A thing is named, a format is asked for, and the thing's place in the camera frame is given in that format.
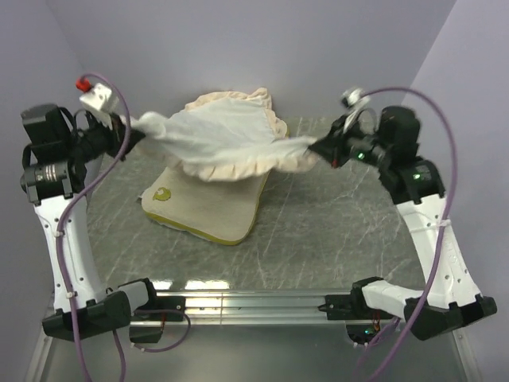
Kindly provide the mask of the white pillowcase with peach ruffles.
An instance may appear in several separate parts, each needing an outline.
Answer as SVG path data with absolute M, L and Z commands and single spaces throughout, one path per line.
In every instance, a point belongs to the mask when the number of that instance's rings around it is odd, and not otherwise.
M 309 150 L 316 138 L 288 135 L 267 88 L 211 92 L 170 117 L 147 111 L 131 126 L 145 135 L 137 152 L 202 181 L 306 172 L 319 160 Z

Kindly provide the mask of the cream pillow with yellow edge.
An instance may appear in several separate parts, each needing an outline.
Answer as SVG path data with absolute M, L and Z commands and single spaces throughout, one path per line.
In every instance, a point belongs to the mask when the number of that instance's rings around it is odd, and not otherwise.
M 202 181 L 165 168 L 140 196 L 150 219 L 204 240 L 234 246 L 250 234 L 268 176 Z

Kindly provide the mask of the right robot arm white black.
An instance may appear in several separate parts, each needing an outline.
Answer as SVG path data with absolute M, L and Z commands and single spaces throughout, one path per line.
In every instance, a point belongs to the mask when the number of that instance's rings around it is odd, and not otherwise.
M 403 218 L 418 255 L 428 292 L 396 286 L 374 276 L 352 284 L 349 296 L 328 295 L 320 310 L 328 319 L 412 320 L 424 341 L 496 314 L 495 299 L 482 294 L 468 272 L 451 224 L 444 218 L 447 194 L 437 167 L 418 154 L 421 124 L 407 107 L 383 109 L 378 127 L 362 131 L 356 113 L 332 123 L 310 146 L 332 167 L 356 160 L 379 171 L 379 181 Z

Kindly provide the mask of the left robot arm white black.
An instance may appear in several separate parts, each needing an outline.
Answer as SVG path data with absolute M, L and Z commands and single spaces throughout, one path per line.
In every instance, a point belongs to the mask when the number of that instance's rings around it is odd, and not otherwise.
M 108 290 L 100 281 L 87 231 L 87 163 L 121 153 L 126 127 L 118 115 L 113 127 L 91 113 L 81 130 L 71 113 L 54 103 L 21 113 L 30 143 L 23 150 L 21 187 L 41 222 L 54 280 L 54 314 L 43 319 L 49 337 L 86 339 L 130 324 L 133 313 L 155 318 L 160 300 L 148 279 Z

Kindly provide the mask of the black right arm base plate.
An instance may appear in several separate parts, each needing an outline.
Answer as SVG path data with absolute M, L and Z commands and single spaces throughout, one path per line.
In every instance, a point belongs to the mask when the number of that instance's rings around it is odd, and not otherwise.
M 317 309 L 328 321 L 345 322 L 348 339 L 354 346 L 368 346 L 382 329 L 382 323 L 393 319 L 381 310 L 355 308 L 349 294 L 327 294 Z

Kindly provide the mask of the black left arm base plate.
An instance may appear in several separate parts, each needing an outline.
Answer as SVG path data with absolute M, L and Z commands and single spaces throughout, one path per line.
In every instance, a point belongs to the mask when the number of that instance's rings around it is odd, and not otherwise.
M 157 296 L 153 302 L 136 309 L 129 326 L 130 341 L 135 344 L 157 344 L 169 324 L 184 323 L 186 298 Z

